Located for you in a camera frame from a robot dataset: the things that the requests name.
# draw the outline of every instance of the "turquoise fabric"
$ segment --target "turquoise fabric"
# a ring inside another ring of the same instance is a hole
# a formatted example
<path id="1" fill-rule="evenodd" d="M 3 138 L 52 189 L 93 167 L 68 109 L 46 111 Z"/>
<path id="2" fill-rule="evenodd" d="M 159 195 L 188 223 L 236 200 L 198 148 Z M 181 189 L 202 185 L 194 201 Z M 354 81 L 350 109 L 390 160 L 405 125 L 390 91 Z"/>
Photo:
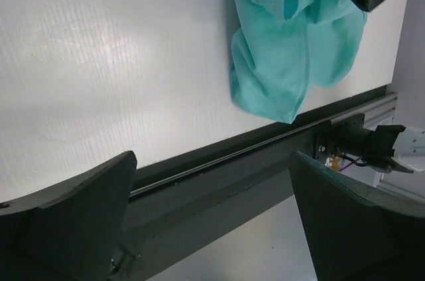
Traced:
<path id="1" fill-rule="evenodd" d="M 351 69 L 366 15 L 350 0 L 235 0 L 232 99 L 291 123 L 312 84 L 331 88 Z"/>

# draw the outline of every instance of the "black cable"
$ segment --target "black cable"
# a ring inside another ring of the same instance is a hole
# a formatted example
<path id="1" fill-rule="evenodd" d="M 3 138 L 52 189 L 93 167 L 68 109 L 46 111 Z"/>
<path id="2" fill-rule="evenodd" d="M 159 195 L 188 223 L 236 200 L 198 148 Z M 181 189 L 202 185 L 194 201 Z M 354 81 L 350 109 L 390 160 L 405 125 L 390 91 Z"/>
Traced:
<path id="1" fill-rule="evenodd" d="M 367 166 L 369 166 L 369 165 L 368 165 L 368 163 L 358 163 L 358 162 L 357 162 L 356 160 L 354 160 L 353 158 L 348 157 L 348 156 L 343 155 L 343 154 L 339 155 L 339 157 L 340 157 L 340 158 L 342 158 L 342 159 L 346 159 L 346 160 L 348 160 L 348 161 L 351 161 L 351 163 L 353 163 L 353 164 L 355 164 L 356 166 L 359 166 L 359 167 L 367 167 Z"/>

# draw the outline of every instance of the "white table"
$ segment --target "white table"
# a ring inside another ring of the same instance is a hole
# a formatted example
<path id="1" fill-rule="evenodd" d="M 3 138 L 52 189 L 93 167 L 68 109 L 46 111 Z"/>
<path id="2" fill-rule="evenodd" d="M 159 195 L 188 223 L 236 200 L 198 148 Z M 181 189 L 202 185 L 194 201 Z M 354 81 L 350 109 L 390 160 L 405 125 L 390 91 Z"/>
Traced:
<path id="1" fill-rule="evenodd" d="M 142 167 L 272 122 L 230 99 L 233 0 L 0 4 L 0 201 L 125 150 Z M 391 81 L 405 4 L 370 14 L 352 71 L 302 112 Z"/>

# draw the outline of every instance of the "wall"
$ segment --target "wall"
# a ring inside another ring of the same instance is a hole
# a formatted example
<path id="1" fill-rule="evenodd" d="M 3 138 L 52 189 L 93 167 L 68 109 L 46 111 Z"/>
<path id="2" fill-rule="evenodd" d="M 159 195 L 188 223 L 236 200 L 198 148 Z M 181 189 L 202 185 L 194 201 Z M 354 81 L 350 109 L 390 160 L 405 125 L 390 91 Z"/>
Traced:
<path id="1" fill-rule="evenodd" d="M 425 129 L 425 0 L 408 0 L 394 77 L 390 90 L 398 92 L 394 122 Z M 425 173 L 391 173 L 383 183 L 425 197 Z"/>

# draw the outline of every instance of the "gray floor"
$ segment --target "gray floor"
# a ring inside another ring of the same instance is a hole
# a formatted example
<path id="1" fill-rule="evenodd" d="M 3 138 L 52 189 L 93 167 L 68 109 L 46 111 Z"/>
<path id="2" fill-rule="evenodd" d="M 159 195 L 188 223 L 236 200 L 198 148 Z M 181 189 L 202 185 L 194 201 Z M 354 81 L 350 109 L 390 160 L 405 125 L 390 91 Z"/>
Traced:
<path id="1" fill-rule="evenodd" d="M 239 280 L 317 280 L 294 196 L 149 279 Z"/>

